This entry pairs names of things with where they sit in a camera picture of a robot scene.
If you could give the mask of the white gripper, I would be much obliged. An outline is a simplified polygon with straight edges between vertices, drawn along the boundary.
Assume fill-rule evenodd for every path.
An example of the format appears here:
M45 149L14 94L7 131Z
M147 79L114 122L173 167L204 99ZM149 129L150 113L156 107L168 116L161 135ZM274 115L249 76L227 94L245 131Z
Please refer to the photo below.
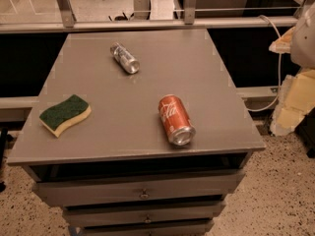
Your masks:
M270 131L275 136L293 132L315 107L315 3L290 28L273 41L269 50L290 53L291 61L303 69L295 76L287 75L281 85Z

